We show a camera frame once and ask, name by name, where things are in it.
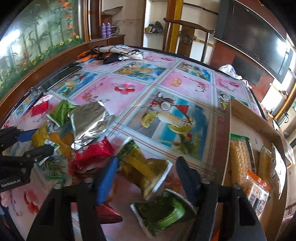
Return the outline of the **patterned cloth bundle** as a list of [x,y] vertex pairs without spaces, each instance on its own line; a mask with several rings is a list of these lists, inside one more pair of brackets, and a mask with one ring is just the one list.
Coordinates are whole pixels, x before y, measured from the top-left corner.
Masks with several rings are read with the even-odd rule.
[[100,46],[79,54],[75,62],[83,63],[91,59],[103,61],[103,65],[106,65],[125,60],[143,60],[144,53],[124,45]]

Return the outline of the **silver foil snack bag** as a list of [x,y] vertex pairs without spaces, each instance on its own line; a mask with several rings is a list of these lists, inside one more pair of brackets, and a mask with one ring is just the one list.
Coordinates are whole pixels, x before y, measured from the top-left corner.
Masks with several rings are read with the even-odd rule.
[[116,118],[100,101],[81,105],[71,110],[68,117],[73,128],[71,148],[74,150],[79,150],[99,138]]

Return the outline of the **red gold patterned packet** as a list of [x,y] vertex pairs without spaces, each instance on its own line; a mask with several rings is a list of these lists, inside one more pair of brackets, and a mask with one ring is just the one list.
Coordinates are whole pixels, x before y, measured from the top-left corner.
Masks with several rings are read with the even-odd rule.
[[122,217],[112,207],[106,204],[96,207],[96,213],[101,225],[108,225],[122,222]]

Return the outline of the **wall mounted black television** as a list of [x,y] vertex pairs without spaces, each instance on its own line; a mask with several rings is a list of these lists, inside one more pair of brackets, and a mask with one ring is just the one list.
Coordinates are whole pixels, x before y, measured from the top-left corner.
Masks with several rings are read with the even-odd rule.
[[264,18],[239,1],[221,1],[214,38],[283,82],[293,57],[286,39]]

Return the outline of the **purple spray can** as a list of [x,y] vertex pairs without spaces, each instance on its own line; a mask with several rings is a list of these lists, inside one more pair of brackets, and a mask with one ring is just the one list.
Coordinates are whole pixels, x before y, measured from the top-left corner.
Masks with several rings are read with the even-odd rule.
[[106,31],[106,25],[105,25],[105,23],[103,23],[102,25],[101,25],[101,37],[102,38],[106,38],[107,37],[107,31]]
[[112,27],[110,22],[106,24],[106,35],[108,38],[112,36]]

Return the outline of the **orange edged cracker pack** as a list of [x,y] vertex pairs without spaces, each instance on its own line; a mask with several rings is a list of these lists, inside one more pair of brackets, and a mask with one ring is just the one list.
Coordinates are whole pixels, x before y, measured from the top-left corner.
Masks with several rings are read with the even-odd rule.
[[256,216],[260,219],[268,201],[270,187],[251,171],[247,171],[247,175],[242,182],[242,187]]

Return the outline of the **green yellow cracker pack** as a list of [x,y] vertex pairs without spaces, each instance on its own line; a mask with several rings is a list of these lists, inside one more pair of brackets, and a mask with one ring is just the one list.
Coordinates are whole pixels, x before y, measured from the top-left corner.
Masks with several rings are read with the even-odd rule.
[[248,171],[256,174],[253,150],[249,138],[236,134],[230,135],[230,153],[232,183],[238,184],[248,194],[251,188]]

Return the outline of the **white plastic bag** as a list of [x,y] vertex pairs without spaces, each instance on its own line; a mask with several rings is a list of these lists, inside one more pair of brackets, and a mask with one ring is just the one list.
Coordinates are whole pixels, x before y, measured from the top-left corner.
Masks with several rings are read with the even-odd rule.
[[223,73],[235,78],[235,79],[238,79],[238,80],[244,80],[244,78],[241,76],[241,75],[238,75],[234,69],[234,67],[230,64],[226,64],[226,65],[223,65],[223,66],[220,66],[218,68],[220,71],[222,71]]

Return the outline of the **cardboard box tray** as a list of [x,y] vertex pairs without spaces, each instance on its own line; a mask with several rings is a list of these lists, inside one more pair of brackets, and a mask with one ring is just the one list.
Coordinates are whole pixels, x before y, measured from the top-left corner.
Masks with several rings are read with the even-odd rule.
[[[274,129],[268,121],[254,113],[250,108],[236,99],[231,99],[225,111],[230,125],[230,134],[237,134],[249,138],[255,168],[259,168],[259,152],[264,146],[268,150],[275,145],[286,165],[288,162],[287,141],[283,135]],[[283,219],[288,200],[288,173],[285,174],[285,184],[281,196],[278,195],[278,187],[275,181],[269,181],[271,200],[267,201],[260,217],[260,223],[267,240],[277,240],[283,232]]]

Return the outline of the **dark green snack packet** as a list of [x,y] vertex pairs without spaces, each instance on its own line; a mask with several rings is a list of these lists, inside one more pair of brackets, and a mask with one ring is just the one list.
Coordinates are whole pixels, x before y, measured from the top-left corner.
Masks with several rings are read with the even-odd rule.
[[135,202],[130,208],[148,238],[156,237],[175,223],[192,220],[197,214],[184,196],[170,189],[164,189],[151,201]]

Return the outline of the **small green snack packet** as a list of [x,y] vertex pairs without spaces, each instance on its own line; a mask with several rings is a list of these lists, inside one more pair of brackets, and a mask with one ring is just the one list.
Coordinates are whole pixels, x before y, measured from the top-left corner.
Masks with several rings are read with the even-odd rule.
[[62,127],[68,120],[68,113],[77,108],[77,105],[71,104],[67,100],[62,100],[54,109],[53,112],[47,114],[47,117],[58,127]]

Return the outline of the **wooden chair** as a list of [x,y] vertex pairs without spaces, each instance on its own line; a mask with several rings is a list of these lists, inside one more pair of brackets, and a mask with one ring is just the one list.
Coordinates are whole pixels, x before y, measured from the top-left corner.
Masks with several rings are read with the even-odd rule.
[[166,52],[175,52],[175,50],[170,50],[171,48],[171,40],[173,39],[173,34],[170,35],[170,32],[173,32],[173,26],[179,25],[182,27],[181,31],[178,31],[178,36],[180,37],[179,45],[178,45],[178,55],[182,55],[185,57],[189,57],[192,49],[192,44],[194,42],[194,36],[196,30],[201,30],[206,33],[204,47],[201,56],[201,62],[205,61],[207,47],[209,43],[210,35],[215,33],[214,30],[208,30],[207,28],[202,27],[201,25],[191,23],[183,20],[170,20],[168,18],[164,18],[166,22],[166,27],[164,30],[164,39],[163,39],[163,51]]

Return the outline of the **floral picture tablecloth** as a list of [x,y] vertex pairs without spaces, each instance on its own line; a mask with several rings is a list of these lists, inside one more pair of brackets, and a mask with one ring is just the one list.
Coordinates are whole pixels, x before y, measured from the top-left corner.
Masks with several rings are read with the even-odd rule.
[[75,105],[101,101],[115,120],[104,136],[115,146],[132,138],[147,158],[175,161],[183,156],[205,177],[214,177],[223,143],[225,108],[231,98],[260,114],[241,81],[199,63],[144,51],[142,61],[103,65],[95,60],[53,84],[48,110],[32,116],[37,93],[16,99],[4,126],[39,128],[48,113],[67,100]]

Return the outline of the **olive yellow snack packet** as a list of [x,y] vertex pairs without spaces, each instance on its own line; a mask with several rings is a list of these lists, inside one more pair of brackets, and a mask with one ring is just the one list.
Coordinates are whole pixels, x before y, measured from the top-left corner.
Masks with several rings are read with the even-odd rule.
[[169,160],[147,159],[130,137],[117,150],[116,157],[119,174],[140,188],[146,201],[158,191],[173,166]]

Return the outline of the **red foil snack packet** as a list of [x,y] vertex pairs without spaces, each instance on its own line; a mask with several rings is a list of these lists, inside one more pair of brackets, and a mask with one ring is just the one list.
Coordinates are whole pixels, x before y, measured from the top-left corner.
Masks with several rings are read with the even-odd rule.
[[106,137],[99,142],[72,151],[68,158],[69,174],[75,175],[92,164],[101,164],[103,160],[114,154],[115,149]]

